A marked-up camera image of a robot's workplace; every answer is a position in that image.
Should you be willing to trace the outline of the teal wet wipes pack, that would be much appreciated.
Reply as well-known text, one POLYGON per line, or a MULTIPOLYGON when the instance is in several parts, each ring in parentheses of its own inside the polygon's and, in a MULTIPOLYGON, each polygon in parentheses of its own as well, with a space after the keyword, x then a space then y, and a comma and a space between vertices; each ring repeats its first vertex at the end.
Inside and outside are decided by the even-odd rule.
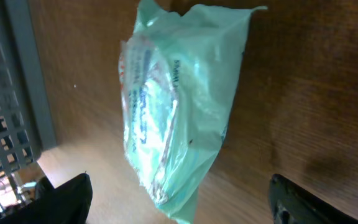
POLYGON ((193 223, 198 187, 226 137, 253 9, 141 1, 121 44, 125 156, 155 206, 193 223))

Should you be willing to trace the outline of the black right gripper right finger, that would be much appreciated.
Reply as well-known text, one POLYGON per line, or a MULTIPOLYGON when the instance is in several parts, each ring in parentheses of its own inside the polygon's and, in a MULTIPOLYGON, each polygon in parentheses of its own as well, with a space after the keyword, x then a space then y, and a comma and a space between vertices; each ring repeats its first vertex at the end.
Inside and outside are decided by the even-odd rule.
POLYGON ((358 224, 355 218, 280 174, 270 179, 268 200, 274 224, 358 224))

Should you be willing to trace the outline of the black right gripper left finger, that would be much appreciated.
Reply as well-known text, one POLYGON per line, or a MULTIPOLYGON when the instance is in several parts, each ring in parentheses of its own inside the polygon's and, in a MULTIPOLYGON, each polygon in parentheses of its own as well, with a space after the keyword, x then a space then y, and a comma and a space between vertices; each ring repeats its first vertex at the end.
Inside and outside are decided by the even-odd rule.
POLYGON ((35 186, 35 200, 0 212, 0 224, 86 224, 93 199, 88 174, 81 173, 55 188, 48 178, 35 186))

